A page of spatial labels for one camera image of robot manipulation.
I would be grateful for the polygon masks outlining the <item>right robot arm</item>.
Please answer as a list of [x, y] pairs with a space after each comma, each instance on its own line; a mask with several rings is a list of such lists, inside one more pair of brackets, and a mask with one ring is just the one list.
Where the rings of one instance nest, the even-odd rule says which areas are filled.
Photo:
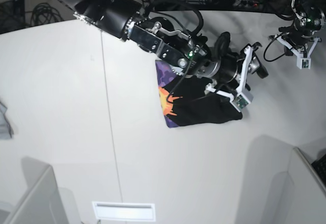
[[[143, 8], [134, 0], [60, 0], [79, 20], [122, 41], [131, 40], [142, 50], [176, 68], [181, 78], [209, 78], [223, 84], [246, 85], [248, 74], [266, 78], [268, 71], [256, 55], [259, 42], [234, 53], [229, 32], [221, 33], [213, 47], [201, 34], [204, 19], [200, 11], [179, 0], [156, 0]], [[194, 30], [181, 25], [175, 29], [168, 15], [149, 15], [162, 3], [172, 3], [192, 11], [198, 18]]]

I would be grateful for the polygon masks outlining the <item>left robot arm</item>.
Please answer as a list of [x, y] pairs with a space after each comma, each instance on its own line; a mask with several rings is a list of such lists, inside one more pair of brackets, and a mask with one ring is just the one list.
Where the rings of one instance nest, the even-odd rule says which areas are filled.
[[283, 56], [295, 55], [298, 59], [310, 58], [315, 46], [322, 41], [314, 34], [325, 25], [324, 11], [311, 0], [288, 0], [292, 24], [279, 28], [279, 34], [270, 36], [271, 42], [278, 41], [284, 46]]

